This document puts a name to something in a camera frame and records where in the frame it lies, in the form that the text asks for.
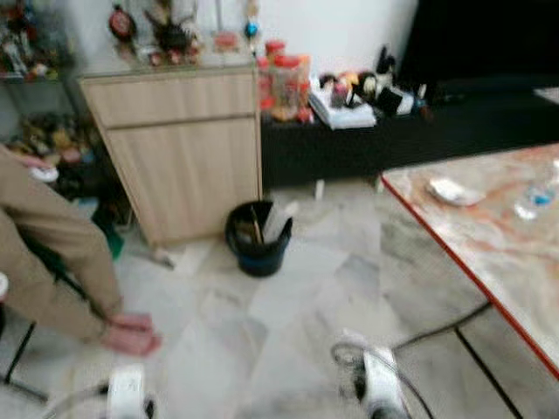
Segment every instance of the marble floor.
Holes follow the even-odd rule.
[[[364,419],[340,397],[329,355],[344,330],[392,347],[484,301],[399,204],[365,181],[329,182],[320,202],[310,185],[271,196],[300,203],[276,275],[247,277],[217,238],[171,249],[176,268],[169,271],[146,259],[133,230],[118,277],[127,309],[153,314],[163,348],[138,360],[38,329],[15,378],[56,401],[105,380],[115,366],[140,362],[160,419]],[[25,327],[13,314],[9,321],[2,368]],[[524,417],[559,417],[559,385],[498,313],[486,312],[463,333]],[[397,362],[438,419],[513,417],[452,333],[405,348]],[[0,409],[6,418],[43,411],[7,388],[0,388]],[[94,419],[102,410],[102,402],[90,402],[67,417]]]

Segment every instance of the person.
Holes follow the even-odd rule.
[[[4,304],[38,325],[124,354],[147,356],[161,344],[151,316],[123,313],[113,261],[103,233],[29,168],[49,168],[39,158],[0,145],[0,272],[10,281]],[[55,282],[22,239],[57,252],[88,302]]]

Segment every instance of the cabinet door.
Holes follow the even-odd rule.
[[[218,233],[258,199],[254,119],[113,130],[107,145],[151,244]]]

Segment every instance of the electrical cable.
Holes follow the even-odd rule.
[[[392,348],[392,352],[398,352],[401,351],[402,349],[413,345],[415,343],[418,343],[420,340],[423,339],[427,339],[430,338],[432,336],[436,336],[438,334],[442,334],[442,333],[446,333],[451,331],[452,329],[462,326],[465,323],[469,322],[470,320],[478,317],[480,314],[482,314],[483,312],[485,312],[486,310],[488,310],[489,308],[493,307],[493,305],[490,302],[485,302],[483,303],[481,306],[479,306],[478,308],[474,309],[473,311],[471,311],[469,314],[467,314],[466,316],[464,316],[461,319],[458,319],[456,321],[453,321],[452,323],[449,323],[445,326],[439,327],[437,329],[431,330],[430,332],[425,332],[425,333],[421,333],[418,334],[417,336],[414,336],[411,339],[408,339],[406,342],[400,343],[398,345],[396,345],[395,347]]]
[[[332,348],[330,349],[330,353],[332,354],[332,358],[334,359],[334,361],[337,364],[343,365],[344,367],[346,367],[347,365],[353,365],[353,363],[355,363],[355,362],[354,361],[353,362],[347,362],[341,356],[339,356],[339,354],[337,352],[339,350],[343,350],[343,349],[346,349],[346,350],[359,349],[362,352],[367,352],[368,354],[371,354],[376,359],[381,361],[382,364],[384,364],[384,366],[386,368],[388,368],[390,371],[392,371],[394,374],[396,374],[398,380],[400,380],[412,392],[412,394],[415,396],[415,398],[421,404],[424,412],[427,414],[429,419],[435,419],[435,416],[431,412],[431,409],[427,405],[427,402],[424,400],[423,396],[421,396],[421,394],[419,393],[419,390],[416,388],[416,386],[413,385],[411,380],[404,373],[402,373],[398,368],[394,367],[392,364],[387,362],[373,348],[366,347],[366,346],[361,346],[361,345],[358,345],[358,344],[352,343],[352,342],[338,342],[338,343],[334,344],[332,346]]]
[[[86,388],[77,393],[74,393],[73,395],[69,395],[65,399],[61,400],[45,416],[43,416],[43,419],[52,419],[53,417],[56,417],[57,415],[70,409],[76,404],[82,403],[85,400],[98,395],[107,395],[107,394],[108,394],[107,382],[101,383],[92,388]]]

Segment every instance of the cabinet drawer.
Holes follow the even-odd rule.
[[[259,197],[254,118],[109,130],[106,141],[151,244],[221,232]]]
[[[86,82],[86,95],[105,127],[128,127],[255,112],[251,73]]]

